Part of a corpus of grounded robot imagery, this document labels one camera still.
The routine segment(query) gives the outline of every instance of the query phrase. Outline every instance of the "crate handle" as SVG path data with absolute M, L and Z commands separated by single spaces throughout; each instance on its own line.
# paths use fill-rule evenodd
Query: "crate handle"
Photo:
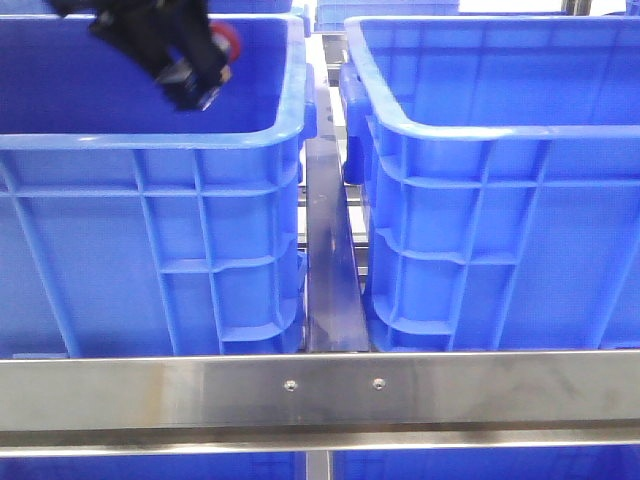
M 300 17 L 304 23 L 304 36 L 311 36 L 311 15 L 306 0 L 293 0 L 291 2 L 291 14 Z
M 316 110 L 316 85 L 313 66 L 307 63 L 307 81 L 304 97 L 304 130 L 302 138 L 309 139 L 318 135 L 318 112 Z
M 364 157 L 359 137 L 368 134 L 366 117 L 371 115 L 371 102 L 352 63 L 340 69 L 340 98 L 347 121 L 347 161 L 342 174 L 345 182 L 360 185 L 364 182 Z

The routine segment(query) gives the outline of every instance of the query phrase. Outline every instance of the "blue plastic crate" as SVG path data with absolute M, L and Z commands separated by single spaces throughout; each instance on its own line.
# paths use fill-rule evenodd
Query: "blue plastic crate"
M 304 480 L 304 454 L 0 459 L 2 480 Z
M 352 19 L 347 37 L 377 347 L 640 346 L 639 19 Z
M 334 454 L 335 480 L 638 480 L 637 447 L 478 448 Z
M 0 19 L 0 357 L 298 348 L 302 22 L 226 20 L 232 81 L 176 112 L 89 19 Z
M 639 0 L 627 0 L 627 15 L 640 15 Z
M 304 21 L 305 36 L 311 34 L 305 0 L 209 0 L 209 9 L 215 13 L 291 13 Z
M 361 15 L 456 15 L 460 0 L 318 0 L 315 31 L 344 30 Z
M 311 33 L 309 6 L 304 0 L 209 0 L 213 13 L 291 13 L 304 21 L 305 35 Z M 0 0 L 0 14 L 54 13 L 46 0 Z
M 564 10 L 547 12 L 459 12 L 458 15 L 463 17 L 557 17 L 565 16 L 567 12 Z

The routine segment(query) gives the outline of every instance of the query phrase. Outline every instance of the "screw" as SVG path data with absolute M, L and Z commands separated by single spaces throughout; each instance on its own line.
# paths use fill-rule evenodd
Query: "screw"
M 295 380 L 287 380 L 283 385 L 284 389 L 287 392 L 293 392 L 296 388 L 298 388 L 298 382 Z
M 376 378 L 371 382 L 371 385 L 375 390 L 382 390 L 387 386 L 387 381 L 384 378 Z

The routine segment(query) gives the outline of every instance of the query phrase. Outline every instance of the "metal rack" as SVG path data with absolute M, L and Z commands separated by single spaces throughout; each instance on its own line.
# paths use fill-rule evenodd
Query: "metal rack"
M 305 352 L 0 362 L 0 456 L 304 450 L 308 478 L 328 479 L 334 449 L 640 443 L 640 350 L 369 352 L 331 72 L 314 57 Z

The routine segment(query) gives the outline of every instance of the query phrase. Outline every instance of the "crate rim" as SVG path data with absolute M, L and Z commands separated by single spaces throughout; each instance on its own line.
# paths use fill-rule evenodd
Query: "crate rim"
M 495 23 L 515 22 L 566 22 L 566 23 L 632 23 L 640 22 L 640 17 L 566 17 L 566 16 L 359 16 L 345 20 L 345 31 L 349 45 L 351 61 L 364 84 L 372 108 L 380 123 L 400 135 L 425 140 L 498 140 L 502 138 L 553 140 L 560 138 L 637 138 L 640 135 L 640 125 L 508 125 L 508 126 L 435 126 L 411 120 L 396 101 L 391 89 L 380 73 L 376 62 L 367 46 L 361 24 L 364 22 L 437 22 L 454 23 L 478 21 Z

